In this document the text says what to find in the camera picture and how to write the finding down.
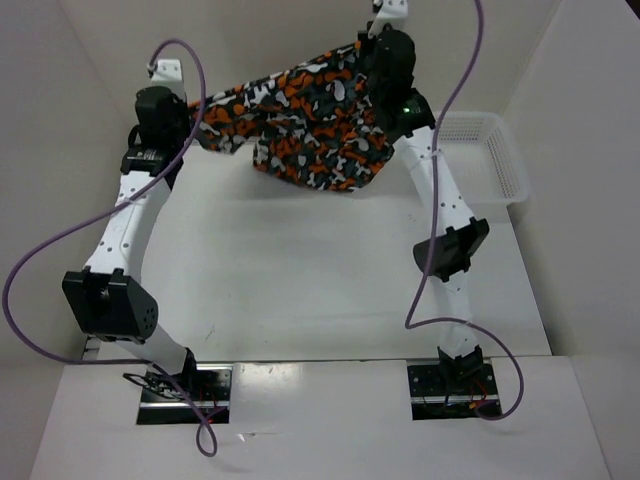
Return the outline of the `orange black camouflage shorts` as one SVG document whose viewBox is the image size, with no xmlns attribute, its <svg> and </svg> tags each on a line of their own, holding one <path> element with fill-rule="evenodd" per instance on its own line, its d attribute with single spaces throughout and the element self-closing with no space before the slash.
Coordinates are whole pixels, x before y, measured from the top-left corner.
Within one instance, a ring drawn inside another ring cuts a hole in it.
<svg viewBox="0 0 640 480">
<path fill-rule="evenodd" d="M 375 122 L 359 42 L 194 101 L 189 112 L 204 149 L 233 155 L 251 143 L 256 170 L 318 191 L 361 189 L 394 155 Z"/>
</svg>

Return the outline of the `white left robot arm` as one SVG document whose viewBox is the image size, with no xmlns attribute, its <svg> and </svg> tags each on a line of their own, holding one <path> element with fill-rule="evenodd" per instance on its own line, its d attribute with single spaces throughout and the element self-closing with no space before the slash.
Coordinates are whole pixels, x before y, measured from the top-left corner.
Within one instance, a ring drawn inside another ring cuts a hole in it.
<svg viewBox="0 0 640 480">
<path fill-rule="evenodd" d="M 143 286 L 142 264 L 182 168 L 191 123 L 186 102 L 166 86 L 138 91 L 135 112 L 138 123 L 120 167 L 119 210 L 83 269 L 65 274 L 62 289 L 82 332 L 151 362 L 144 388 L 185 400 L 200 385 L 195 356 L 161 327 L 158 303 Z"/>
</svg>

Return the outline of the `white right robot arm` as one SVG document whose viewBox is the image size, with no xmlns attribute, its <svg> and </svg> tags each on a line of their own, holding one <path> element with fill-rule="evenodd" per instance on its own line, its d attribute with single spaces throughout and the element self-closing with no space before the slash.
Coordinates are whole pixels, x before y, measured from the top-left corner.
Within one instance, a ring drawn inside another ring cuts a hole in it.
<svg viewBox="0 0 640 480">
<path fill-rule="evenodd" d="M 468 271 L 471 258 L 489 233 L 462 198 L 448 163 L 437 146 L 437 121 L 413 86 L 413 40 L 388 29 L 362 45 L 376 124 L 406 166 L 431 218 L 428 239 L 413 247 L 423 278 L 433 293 L 435 322 L 443 324 L 437 346 L 438 378 L 446 395 L 472 387 L 483 363 L 471 319 Z"/>
</svg>

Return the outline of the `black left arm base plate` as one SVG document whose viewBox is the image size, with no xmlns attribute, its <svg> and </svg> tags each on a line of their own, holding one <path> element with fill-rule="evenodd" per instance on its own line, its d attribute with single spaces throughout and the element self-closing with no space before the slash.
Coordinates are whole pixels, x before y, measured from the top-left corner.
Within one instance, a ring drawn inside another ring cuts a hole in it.
<svg viewBox="0 0 640 480">
<path fill-rule="evenodd" d="M 199 422 L 199 417 L 184 396 L 165 376 L 148 370 L 144 374 L 124 373 L 123 378 L 141 388 L 138 425 Z M 190 385 L 183 379 L 178 379 L 178 382 L 208 423 L 218 425 L 229 423 L 232 378 L 231 364 L 199 363 L 195 379 Z"/>
</svg>

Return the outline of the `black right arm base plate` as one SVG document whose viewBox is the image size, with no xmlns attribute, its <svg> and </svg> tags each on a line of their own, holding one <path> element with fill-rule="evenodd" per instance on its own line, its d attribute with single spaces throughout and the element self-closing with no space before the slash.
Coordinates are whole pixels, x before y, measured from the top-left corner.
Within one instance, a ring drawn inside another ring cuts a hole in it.
<svg viewBox="0 0 640 480">
<path fill-rule="evenodd" d="M 409 362 L 407 377 L 414 421 L 476 418 L 476 409 L 489 417 L 502 414 L 490 362 L 457 386 L 447 385 L 436 360 Z"/>
</svg>

